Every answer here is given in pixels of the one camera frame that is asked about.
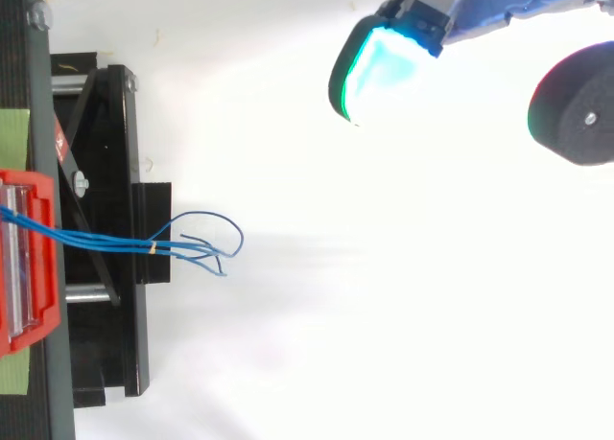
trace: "black metal stand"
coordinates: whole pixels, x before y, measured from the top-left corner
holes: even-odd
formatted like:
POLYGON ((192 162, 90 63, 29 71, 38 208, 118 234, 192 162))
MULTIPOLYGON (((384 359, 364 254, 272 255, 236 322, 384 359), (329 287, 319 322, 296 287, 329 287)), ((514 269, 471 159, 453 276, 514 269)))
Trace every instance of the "black metal stand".
MULTIPOLYGON (((60 162, 64 226, 147 239, 171 217, 171 184, 139 182, 136 78, 121 65, 88 67, 91 54, 53 61, 68 66, 63 58, 87 75, 81 93, 54 94, 70 145, 60 162), (77 174, 87 179, 86 190, 78 189, 77 174)), ((54 73, 54 81, 60 74, 54 73)), ((169 236, 167 230, 162 238, 169 236)), ((151 263, 149 256, 70 247, 65 254, 75 407, 104 405, 105 387, 124 386, 127 396, 141 395, 149 386, 145 284, 169 282, 170 260, 156 257, 151 263), (73 287, 79 293, 71 296, 73 287)))

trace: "white surface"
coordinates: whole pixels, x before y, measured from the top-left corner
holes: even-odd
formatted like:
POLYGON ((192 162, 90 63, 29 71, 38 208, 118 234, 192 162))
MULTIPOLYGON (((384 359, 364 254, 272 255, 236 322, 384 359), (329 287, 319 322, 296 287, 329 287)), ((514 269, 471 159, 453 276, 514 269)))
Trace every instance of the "white surface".
POLYGON ((248 237, 229 278, 149 288, 152 385, 78 410, 80 440, 612 438, 614 170, 526 129, 611 19, 457 44, 403 122, 356 129, 328 75, 383 0, 49 1, 54 52, 139 76, 143 176, 248 237))

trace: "metal bolt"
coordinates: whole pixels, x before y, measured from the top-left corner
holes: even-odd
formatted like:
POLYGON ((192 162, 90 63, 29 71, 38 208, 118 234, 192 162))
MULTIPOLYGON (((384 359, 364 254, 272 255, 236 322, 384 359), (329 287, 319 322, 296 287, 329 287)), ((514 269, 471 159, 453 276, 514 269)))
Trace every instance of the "metal bolt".
POLYGON ((586 117, 584 118, 584 123, 588 126, 592 126, 593 124, 595 124, 597 122, 597 114, 594 112, 589 112, 588 114, 586 114, 586 117))
POLYGON ((28 23, 39 31, 49 31, 54 25, 54 16, 46 2, 34 3, 28 11, 28 23))
POLYGON ((85 196, 85 191, 89 189, 89 181, 85 178, 81 170, 75 172, 73 176, 73 189, 78 198, 85 196))
POLYGON ((126 76, 126 88, 130 93, 138 91, 138 78, 134 74, 126 76))

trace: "red plastic clip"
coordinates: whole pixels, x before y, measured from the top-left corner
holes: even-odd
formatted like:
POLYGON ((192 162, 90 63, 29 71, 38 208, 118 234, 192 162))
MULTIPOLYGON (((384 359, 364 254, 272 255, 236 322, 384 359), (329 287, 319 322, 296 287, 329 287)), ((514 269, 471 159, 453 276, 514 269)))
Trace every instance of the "red plastic clip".
MULTIPOLYGON (((0 204, 55 226, 54 182, 44 174, 0 170, 0 204)), ((0 221, 0 358, 49 335, 60 322, 56 243, 0 221)))

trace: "wire bundle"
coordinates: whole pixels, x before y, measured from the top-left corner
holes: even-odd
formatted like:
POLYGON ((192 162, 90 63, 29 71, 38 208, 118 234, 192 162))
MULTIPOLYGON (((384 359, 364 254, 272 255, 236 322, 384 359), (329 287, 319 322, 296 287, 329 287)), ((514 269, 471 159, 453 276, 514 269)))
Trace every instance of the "wire bundle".
POLYGON ((49 239, 62 243, 64 245, 74 246, 84 250, 101 251, 105 253, 133 253, 142 255, 162 255, 171 256, 183 261, 187 261, 194 265, 200 266, 214 275, 226 276, 222 270, 222 262, 220 258, 234 258, 243 247, 244 234, 241 228, 230 218, 213 212, 185 212, 167 222, 162 228, 142 241, 138 239, 124 239, 120 237, 106 236, 103 234, 89 234, 81 231, 71 231, 67 229, 55 229, 45 226, 39 222, 18 214, 10 208, 0 205, 0 220, 16 224, 24 229, 35 231, 49 239), (239 233, 240 241, 236 250, 231 253, 226 253, 219 248, 216 248, 206 240, 198 237, 187 236, 181 234, 181 237, 191 242, 169 242, 157 241, 158 237, 164 230, 171 226, 175 221, 188 215, 205 215, 219 218, 229 222, 239 233), (217 270, 208 266, 203 260, 207 258, 215 258, 217 270))

